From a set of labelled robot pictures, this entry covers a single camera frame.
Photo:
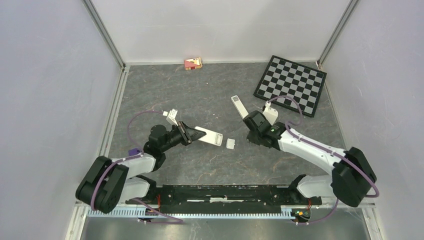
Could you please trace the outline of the slim white remote control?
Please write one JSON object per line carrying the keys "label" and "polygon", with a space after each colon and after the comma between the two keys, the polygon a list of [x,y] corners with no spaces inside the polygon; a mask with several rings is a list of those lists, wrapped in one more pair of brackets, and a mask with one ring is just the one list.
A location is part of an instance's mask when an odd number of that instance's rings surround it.
{"label": "slim white remote control", "polygon": [[236,108],[238,114],[242,119],[244,119],[249,114],[238,95],[232,96],[231,102],[233,103],[234,107]]}

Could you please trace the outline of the small white battery cover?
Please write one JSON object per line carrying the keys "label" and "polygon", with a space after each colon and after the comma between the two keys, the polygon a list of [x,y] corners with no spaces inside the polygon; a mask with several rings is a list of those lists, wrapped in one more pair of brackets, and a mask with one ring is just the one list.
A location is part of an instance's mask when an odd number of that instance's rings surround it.
{"label": "small white battery cover", "polygon": [[233,150],[235,148],[235,140],[232,138],[228,138],[226,141],[226,148]]}

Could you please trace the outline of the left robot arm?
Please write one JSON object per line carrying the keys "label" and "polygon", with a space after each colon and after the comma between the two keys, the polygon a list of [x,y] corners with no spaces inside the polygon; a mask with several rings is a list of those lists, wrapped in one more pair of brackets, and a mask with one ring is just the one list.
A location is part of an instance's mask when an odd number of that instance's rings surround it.
{"label": "left robot arm", "polygon": [[123,158],[98,156],[77,187],[75,197],[92,210],[105,214],[118,203],[133,198],[151,204],[157,198],[157,190],[151,186],[154,181],[141,175],[158,170],[169,149],[177,145],[188,146],[206,135],[205,131],[189,127],[182,121],[171,130],[161,124],[155,125],[141,152]]}

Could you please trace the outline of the white remote red buttons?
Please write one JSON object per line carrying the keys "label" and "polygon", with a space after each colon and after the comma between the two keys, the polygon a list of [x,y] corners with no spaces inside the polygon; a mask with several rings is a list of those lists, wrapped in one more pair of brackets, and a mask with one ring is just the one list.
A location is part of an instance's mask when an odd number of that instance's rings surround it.
{"label": "white remote red buttons", "polygon": [[218,146],[218,147],[222,145],[223,135],[221,133],[218,133],[203,127],[199,127],[199,126],[195,126],[194,128],[196,130],[206,133],[206,135],[201,137],[199,141],[207,143],[207,144],[211,144],[214,146]]}

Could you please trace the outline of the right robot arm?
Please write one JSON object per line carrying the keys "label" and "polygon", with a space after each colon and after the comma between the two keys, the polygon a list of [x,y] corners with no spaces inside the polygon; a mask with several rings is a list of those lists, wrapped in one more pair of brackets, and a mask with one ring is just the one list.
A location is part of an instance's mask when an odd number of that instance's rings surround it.
{"label": "right robot arm", "polygon": [[245,116],[243,122],[249,128],[249,142],[296,155],[325,171],[325,175],[305,175],[292,182],[288,196],[295,204],[312,197],[336,197],[350,207],[358,207],[376,186],[376,174],[356,147],[345,150],[322,144],[281,122],[271,124],[257,110]]}

